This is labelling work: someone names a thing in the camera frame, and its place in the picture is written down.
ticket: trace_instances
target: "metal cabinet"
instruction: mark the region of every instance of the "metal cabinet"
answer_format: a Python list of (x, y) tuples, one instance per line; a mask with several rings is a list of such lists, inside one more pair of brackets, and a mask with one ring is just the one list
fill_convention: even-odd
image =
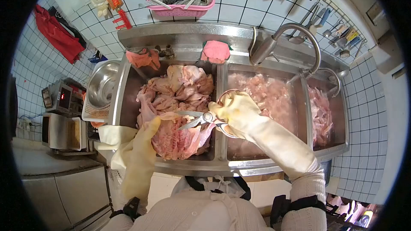
[(22, 180), (34, 208), (50, 230), (71, 228), (53, 175)]
[(55, 175), (55, 181), (73, 226), (110, 203), (103, 166), (70, 175)]
[(23, 177), (22, 181), (50, 230), (99, 230), (109, 219), (104, 166), (76, 173)]

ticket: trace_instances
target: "stuffed toy bunny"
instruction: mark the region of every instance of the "stuffed toy bunny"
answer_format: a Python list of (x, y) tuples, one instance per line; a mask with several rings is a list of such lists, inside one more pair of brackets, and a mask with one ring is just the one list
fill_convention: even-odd
[(97, 8), (97, 17), (107, 16), (109, 14), (109, 3), (107, 0), (92, 0), (93, 5)]

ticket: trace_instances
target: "white knit sweater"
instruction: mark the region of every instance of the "white knit sweater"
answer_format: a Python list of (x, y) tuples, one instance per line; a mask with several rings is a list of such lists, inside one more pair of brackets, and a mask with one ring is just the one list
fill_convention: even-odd
[[(324, 173), (317, 160), (312, 163), (305, 175), (292, 182), (290, 199), (295, 201), (312, 195), (317, 195), (318, 199), (325, 203)], [(120, 214), (113, 217), (102, 230), (194, 230), (193, 223), (202, 217), (202, 210), (213, 201), (221, 201), (227, 207), (230, 218), (227, 220), (229, 230), (272, 230), (266, 226), (258, 209), (249, 201), (210, 191), (190, 191), (172, 195), (157, 202), (147, 214), (137, 218), (134, 224), (128, 216)], [(284, 231), (325, 231), (326, 228), (325, 212), (312, 207), (288, 212), (281, 226), (281, 230)], [(195, 230), (210, 229), (205, 226)]]

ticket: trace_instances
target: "stainless steel bowl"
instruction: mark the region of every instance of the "stainless steel bowl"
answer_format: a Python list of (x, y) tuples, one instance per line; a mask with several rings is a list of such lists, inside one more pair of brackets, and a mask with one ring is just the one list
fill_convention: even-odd
[(87, 101), (95, 109), (110, 105), (120, 63), (110, 61), (102, 64), (91, 75), (87, 88)]

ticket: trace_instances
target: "scissor handle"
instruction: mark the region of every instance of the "scissor handle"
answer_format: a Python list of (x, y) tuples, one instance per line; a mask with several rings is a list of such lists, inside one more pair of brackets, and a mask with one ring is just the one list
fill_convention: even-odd
[(221, 96), (218, 98), (217, 104), (219, 104), (220, 106), (224, 106), (224, 105), (223, 105), (223, 102), (221, 102), (221, 98), (223, 97), (223, 95), (225, 95), (225, 94), (227, 94), (227, 93), (230, 93), (230, 92), (232, 92), (232, 91), (240, 91), (240, 90), (239, 90), (239, 89), (229, 89), (229, 90), (223, 92), (223, 94), (221, 94)]
[(231, 130), (231, 128), (229, 127), (229, 125), (226, 122), (220, 121), (219, 119), (216, 119), (214, 121), (214, 124), (220, 128), (221, 132), (223, 132), (224, 135), (231, 137), (231, 138), (239, 138), (236, 135), (233, 135), (229, 132), (229, 130)]

